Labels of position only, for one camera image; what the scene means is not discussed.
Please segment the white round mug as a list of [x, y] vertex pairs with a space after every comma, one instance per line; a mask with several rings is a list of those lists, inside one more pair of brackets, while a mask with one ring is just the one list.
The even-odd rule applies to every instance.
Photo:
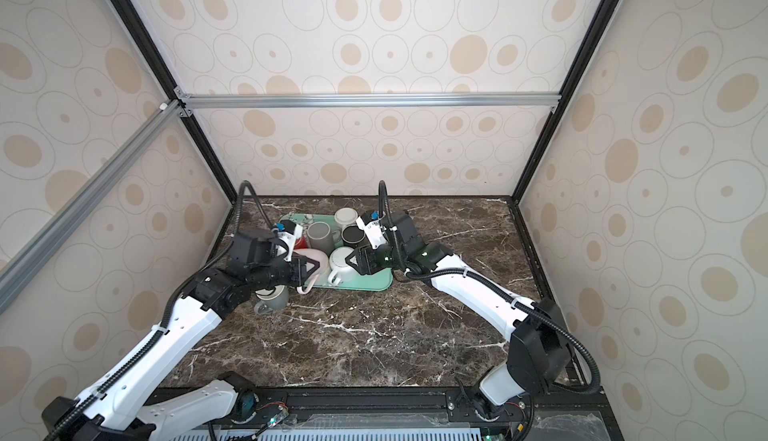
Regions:
[[327, 278], [331, 286], [339, 286], [359, 276], [355, 268], [348, 263], [348, 257], [354, 258], [354, 249], [347, 246], [339, 247], [331, 253], [329, 257], [331, 271]]

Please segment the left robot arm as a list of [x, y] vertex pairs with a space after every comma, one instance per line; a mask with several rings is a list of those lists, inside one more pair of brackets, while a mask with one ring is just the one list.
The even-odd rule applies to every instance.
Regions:
[[218, 256], [193, 273], [170, 296], [160, 322], [120, 362], [76, 398], [59, 396], [43, 411], [49, 440], [166, 440], [198, 425], [255, 410], [253, 386], [225, 374], [206, 386], [161, 404], [147, 401], [160, 382], [208, 333], [256, 292], [301, 287], [319, 268], [298, 255], [301, 228], [269, 222], [242, 232]]

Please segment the light grey mug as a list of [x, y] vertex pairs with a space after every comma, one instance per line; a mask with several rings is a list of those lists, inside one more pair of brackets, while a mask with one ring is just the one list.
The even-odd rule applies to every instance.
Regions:
[[271, 289], [258, 290], [257, 302], [253, 311], [257, 316], [265, 316], [283, 310], [289, 302], [290, 291], [285, 285]]

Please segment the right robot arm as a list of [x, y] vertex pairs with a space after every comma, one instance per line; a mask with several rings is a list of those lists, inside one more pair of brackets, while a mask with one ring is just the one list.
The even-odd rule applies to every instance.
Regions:
[[345, 262], [360, 275], [399, 271], [462, 302], [508, 342], [507, 359], [490, 369], [467, 398], [484, 417], [493, 417], [522, 395], [546, 395], [552, 389], [594, 395], [601, 374], [594, 357], [566, 327], [550, 298], [534, 301], [516, 294], [470, 267], [437, 240], [425, 242], [405, 210], [392, 210], [387, 186], [378, 185], [378, 206], [356, 223], [365, 244]]

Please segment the pink mug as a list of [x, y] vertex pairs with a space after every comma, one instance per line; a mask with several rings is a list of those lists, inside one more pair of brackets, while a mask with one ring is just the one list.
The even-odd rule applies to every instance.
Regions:
[[294, 252], [295, 256], [303, 258], [306, 266], [306, 275], [302, 284], [296, 288], [301, 295], [308, 294], [314, 287], [325, 283], [330, 274], [329, 256], [318, 249], [304, 248]]

